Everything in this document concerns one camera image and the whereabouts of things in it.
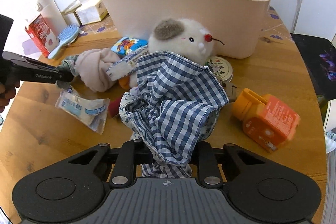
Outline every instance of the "white bottle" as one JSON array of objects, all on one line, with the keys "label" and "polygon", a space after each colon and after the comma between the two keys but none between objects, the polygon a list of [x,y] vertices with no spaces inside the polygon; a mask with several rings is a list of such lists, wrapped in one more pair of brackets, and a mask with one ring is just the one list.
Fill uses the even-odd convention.
[{"label": "white bottle", "polygon": [[36,9],[41,13],[55,36],[58,36],[68,26],[54,0],[37,0]]}]

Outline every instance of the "human hand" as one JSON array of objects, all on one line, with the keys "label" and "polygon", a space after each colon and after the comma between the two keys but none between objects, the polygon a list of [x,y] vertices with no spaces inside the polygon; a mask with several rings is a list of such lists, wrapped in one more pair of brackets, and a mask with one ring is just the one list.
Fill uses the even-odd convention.
[{"label": "human hand", "polygon": [[8,106],[9,99],[13,99],[16,95],[15,88],[20,86],[20,81],[16,82],[13,87],[6,90],[6,87],[0,83],[0,113],[5,109],[5,106]]}]

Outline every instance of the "beige storage bin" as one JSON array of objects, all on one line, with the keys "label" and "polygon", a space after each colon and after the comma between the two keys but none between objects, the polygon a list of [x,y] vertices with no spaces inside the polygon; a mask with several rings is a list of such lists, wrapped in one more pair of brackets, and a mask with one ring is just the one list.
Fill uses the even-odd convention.
[{"label": "beige storage bin", "polygon": [[217,42],[215,54],[246,58],[255,49],[270,0],[103,0],[123,36],[148,39],[165,18],[201,22]]}]

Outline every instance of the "finger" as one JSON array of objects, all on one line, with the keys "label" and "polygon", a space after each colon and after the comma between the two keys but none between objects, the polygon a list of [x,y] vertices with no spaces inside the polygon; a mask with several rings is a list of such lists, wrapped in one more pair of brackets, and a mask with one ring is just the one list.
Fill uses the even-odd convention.
[{"label": "finger", "polygon": [[13,99],[16,95],[16,90],[15,88],[11,88],[9,91],[5,93],[5,98],[6,99]]},{"label": "finger", "polygon": [[0,107],[4,107],[8,105],[9,105],[9,99],[0,98]]},{"label": "finger", "polygon": [[3,84],[0,83],[0,94],[4,93],[6,90],[5,86]]}]

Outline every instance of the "blue hairbrush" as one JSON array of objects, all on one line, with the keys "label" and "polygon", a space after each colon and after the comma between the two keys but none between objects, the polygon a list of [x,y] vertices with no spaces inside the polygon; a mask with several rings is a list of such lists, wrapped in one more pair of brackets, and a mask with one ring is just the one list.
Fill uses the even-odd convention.
[{"label": "blue hairbrush", "polygon": [[57,38],[59,39],[59,44],[48,55],[48,59],[55,58],[60,49],[67,44],[71,44],[81,32],[83,31],[81,31],[76,24],[70,24],[68,27],[63,29],[63,31],[61,31],[61,33],[57,36]]}]

